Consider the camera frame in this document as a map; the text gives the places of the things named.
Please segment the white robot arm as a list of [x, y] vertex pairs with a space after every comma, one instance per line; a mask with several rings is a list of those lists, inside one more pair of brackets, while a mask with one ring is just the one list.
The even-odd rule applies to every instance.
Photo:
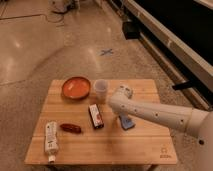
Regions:
[[130, 114], [144, 120], [184, 132], [197, 139], [194, 171], [213, 171], [213, 111], [132, 100], [133, 90], [120, 85], [108, 100], [118, 114]]

